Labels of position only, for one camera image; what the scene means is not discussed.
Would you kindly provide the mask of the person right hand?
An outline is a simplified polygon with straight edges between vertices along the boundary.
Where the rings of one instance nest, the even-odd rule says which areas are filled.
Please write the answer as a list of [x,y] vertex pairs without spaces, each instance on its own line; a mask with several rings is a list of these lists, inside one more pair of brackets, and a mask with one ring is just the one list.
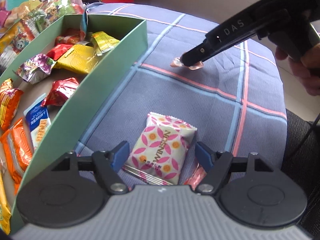
[[299,61],[291,59],[279,47],[276,47],[275,58],[280,61],[288,59],[292,74],[302,84],[306,92],[311,96],[319,95],[319,77],[312,75],[310,72],[312,69],[319,68],[319,43],[308,50]]

